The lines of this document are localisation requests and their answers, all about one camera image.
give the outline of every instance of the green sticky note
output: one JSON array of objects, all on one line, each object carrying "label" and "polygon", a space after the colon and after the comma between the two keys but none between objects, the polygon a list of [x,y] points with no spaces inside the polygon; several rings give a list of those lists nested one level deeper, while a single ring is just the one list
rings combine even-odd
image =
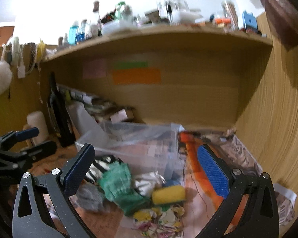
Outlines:
[{"label": "green sticky note", "polygon": [[148,68],[148,62],[116,62],[114,70],[126,70],[134,68]]}]

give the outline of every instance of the wooden wall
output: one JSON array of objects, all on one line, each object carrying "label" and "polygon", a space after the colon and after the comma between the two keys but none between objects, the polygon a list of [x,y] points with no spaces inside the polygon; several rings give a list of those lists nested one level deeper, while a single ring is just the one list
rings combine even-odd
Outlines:
[{"label": "wooden wall", "polygon": [[260,63],[267,53],[255,59],[249,52],[250,60],[244,61],[249,67],[241,75],[237,136],[273,182],[298,195],[298,47],[287,52],[272,36],[265,14],[258,24],[274,47],[267,67]]}]

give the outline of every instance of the blue gripper pad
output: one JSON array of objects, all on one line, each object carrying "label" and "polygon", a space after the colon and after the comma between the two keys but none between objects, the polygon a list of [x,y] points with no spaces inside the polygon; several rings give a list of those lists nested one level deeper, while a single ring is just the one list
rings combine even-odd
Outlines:
[{"label": "blue gripper pad", "polygon": [[227,164],[222,159],[218,158],[208,145],[200,146],[197,154],[199,163],[216,194],[226,199],[230,191],[230,184],[233,181],[233,178],[228,171]]},{"label": "blue gripper pad", "polygon": [[64,187],[63,193],[66,197],[77,192],[85,174],[93,163],[94,157],[94,147],[91,144],[85,144],[77,155],[63,166],[60,182]]}]

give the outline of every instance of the clear plastic bag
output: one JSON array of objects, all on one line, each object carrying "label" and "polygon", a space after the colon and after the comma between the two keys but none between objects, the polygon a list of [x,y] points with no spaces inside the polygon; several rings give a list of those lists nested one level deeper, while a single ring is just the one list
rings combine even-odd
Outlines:
[{"label": "clear plastic bag", "polygon": [[115,155],[127,163],[132,175],[156,172],[170,180],[181,176],[184,161],[178,154],[177,125],[101,122],[76,142],[79,150],[89,143],[95,155]]}]

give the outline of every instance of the orange sticky note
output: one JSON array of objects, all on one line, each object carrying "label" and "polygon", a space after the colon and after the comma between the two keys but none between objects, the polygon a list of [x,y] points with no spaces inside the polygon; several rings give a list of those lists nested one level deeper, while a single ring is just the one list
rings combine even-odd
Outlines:
[{"label": "orange sticky note", "polygon": [[114,70],[112,78],[115,85],[161,83],[160,70],[155,68]]}]

